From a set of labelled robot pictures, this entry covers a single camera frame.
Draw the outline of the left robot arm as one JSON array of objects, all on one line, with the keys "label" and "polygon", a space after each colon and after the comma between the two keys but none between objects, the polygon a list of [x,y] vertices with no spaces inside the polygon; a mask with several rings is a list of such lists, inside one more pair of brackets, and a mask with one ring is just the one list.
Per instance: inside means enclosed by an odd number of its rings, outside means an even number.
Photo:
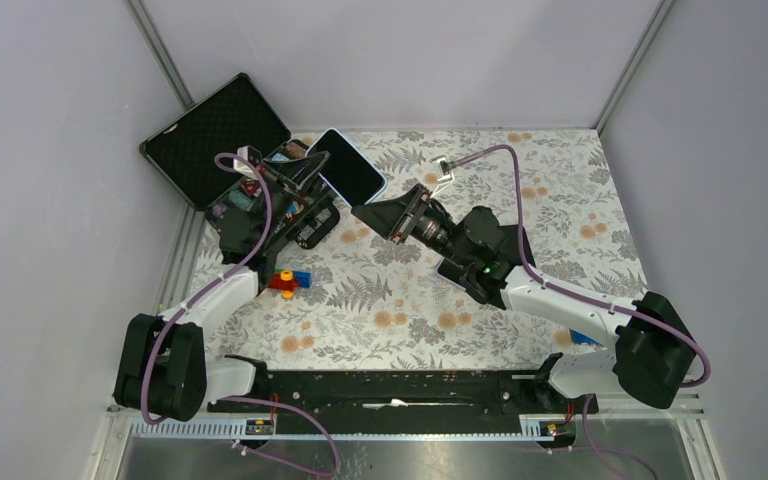
[{"label": "left robot arm", "polygon": [[270,385],[255,360],[211,360],[205,342],[243,304],[265,291],[286,298],[308,287],[307,274],[280,270],[278,254],[290,243],[315,247],[340,220],[333,191],[320,178],[327,154],[273,163],[245,149],[219,153],[216,166],[255,181],[251,205],[225,201],[212,222],[229,269],[178,305],[128,324],[114,386],[117,405],[140,411],[157,425],[188,421],[206,405],[232,398],[248,411],[269,401]]}]

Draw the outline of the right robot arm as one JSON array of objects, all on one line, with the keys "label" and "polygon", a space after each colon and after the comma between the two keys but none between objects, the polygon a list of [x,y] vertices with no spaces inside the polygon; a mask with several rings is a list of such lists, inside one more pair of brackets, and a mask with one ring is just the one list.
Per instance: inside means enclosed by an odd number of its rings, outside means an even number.
[{"label": "right robot arm", "polygon": [[554,354],[541,365],[533,396],[543,410],[557,412],[572,398],[607,393],[668,409],[700,356],[666,297],[651,291],[640,299],[612,297],[539,272],[523,227],[500,224],[486,206],[455,222],[417,184],[351,213],[394,244],[414,238],[439,254],[439,274],[477,303],[551,320],[599,345],[595,352]]}]

